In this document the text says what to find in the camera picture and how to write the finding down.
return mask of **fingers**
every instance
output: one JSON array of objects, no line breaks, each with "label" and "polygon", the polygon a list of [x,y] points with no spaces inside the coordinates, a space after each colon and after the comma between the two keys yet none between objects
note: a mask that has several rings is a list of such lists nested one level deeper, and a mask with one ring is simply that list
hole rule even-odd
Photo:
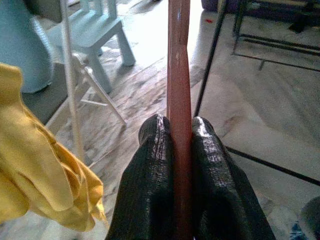
[{"label": "fingers", "polygon": [[197,239],[275,239],[246,174],[201,117],[192,121],[192,163]]},{"label": "fingers", "polygon": [[173,146],[167,118],[139,131],[139,149],[122,175],[107,240],[169,239],[173,230]]}]

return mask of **yellow cloth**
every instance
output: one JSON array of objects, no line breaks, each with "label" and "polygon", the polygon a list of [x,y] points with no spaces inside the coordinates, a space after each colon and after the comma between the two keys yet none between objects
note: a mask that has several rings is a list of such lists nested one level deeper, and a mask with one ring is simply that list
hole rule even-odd
[{"label": "yellow cloth", "polygon": [[20,69],[0,63],[0,224],[31,210],[89,231],[106,220],[103,184],[22,103],[21,85]]}]

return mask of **marble floor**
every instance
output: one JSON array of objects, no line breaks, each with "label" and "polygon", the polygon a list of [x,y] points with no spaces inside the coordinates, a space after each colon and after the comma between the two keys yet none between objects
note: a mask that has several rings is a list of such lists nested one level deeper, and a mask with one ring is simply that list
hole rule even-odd
[{"label": "marble floor", "polygon": [[[85,154],[90,168],[104,183],[103,203],[112,220],[122,172],[138,148],[138,130],[155,113],[165,114],[167,84],[168,1],[122,0],[117,3],[124,31],[136,64],[122,65],[116,38],[102,48],[100,58],[113,91],[109,94],[127,121],[122,126],[103,106],[79,102]],[[189,65],[194,108],[203,78],[217,14],[202,10],[191,0]],[[320,180],[320,72],[265,63],[232,55],[234,16],[227,15],[210,71],[200,115],[214,126],[231,147]],[[44,28],[50,22],[43,21]],[[288,31],[288,23],[246,17],[245,33],[318,45],[319,28],[302,34]],[[237,52],[320,69],[320,59],[241,42]],[[96,99],[89,89],[88,99]],[[71,119],[55,132],[57,139],[74,150]],[[300,209],[320,195],[320,187],[276,170],[233,156],[247,173],[277,240],[288,240]],[[4,240],[103,240],[103,224],[77,233],[29,212],[0,228]]]}]

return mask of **wooden plank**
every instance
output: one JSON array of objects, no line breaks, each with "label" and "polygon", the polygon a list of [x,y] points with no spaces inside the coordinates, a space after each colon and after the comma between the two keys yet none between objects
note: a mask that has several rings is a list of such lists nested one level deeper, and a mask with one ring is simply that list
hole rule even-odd
[{"label": "wooden plank", "polygon": [[174,145],[175,240],[192,240],[191,101],[187,53],[190,0],[169,0],[167,116]]}]

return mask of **light blue object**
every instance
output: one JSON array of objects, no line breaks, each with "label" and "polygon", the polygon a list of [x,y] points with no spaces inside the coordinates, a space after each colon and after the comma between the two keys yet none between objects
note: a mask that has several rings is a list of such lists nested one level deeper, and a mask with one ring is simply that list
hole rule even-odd
[{"label": "light blue object", "polygon": [[[81,0],[81,9],[69,17],[71,44],[74,50],[87,55],[89,66],[96,79],[109,93],[112,87],[98,58],[100,48],[116,35],[123,64],[132,66],[136,60],[123,31],[122,20],[117,16],[116,1],[107,0],[108,13],[103,13],[101,0],[93,0],[93,2],[94,9],[90,9],[88,0]],[[52,44],[61,49],[61,24],[50,29],[47,34]]]},{"label": "light blue object", "polygon": [[0,62],[21,68],[23,93],[51,83],[54,64],[48,38],[23,0],[0,0]]}]

